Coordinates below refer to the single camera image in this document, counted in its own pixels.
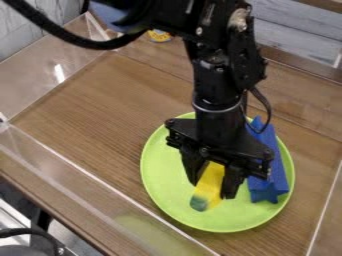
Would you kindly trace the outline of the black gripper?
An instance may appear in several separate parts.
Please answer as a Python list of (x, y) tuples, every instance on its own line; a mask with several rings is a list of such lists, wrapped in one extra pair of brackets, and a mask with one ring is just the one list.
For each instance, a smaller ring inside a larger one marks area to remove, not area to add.
[(248, 176), (266, 179), (272, 150), (248, 132), (250, 124), (240, 109), (231, 112), (195, 112), (194, 118), (166, 121), (167, 145), (176, 148), (188, 181), (198, 184), (210, 161), (224, 166), (220, 197), (234, 199)]

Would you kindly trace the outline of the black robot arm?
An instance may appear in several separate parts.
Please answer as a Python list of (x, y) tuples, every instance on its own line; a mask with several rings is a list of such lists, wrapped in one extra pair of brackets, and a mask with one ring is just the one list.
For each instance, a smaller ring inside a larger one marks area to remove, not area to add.
[(247, 95), (260, 97), (267, 60), (255, 42), (246, 0), (89, 0), (121, 33), (162, 30), (183, 39), (194, 70), (192, 119), (166, 121), (167, 145), (179, 150), (191, 184), (211, 162), (224, 168), (219, 195), (232, 199), (244, 179), (264, 179), (274, 151), (247, 130)]

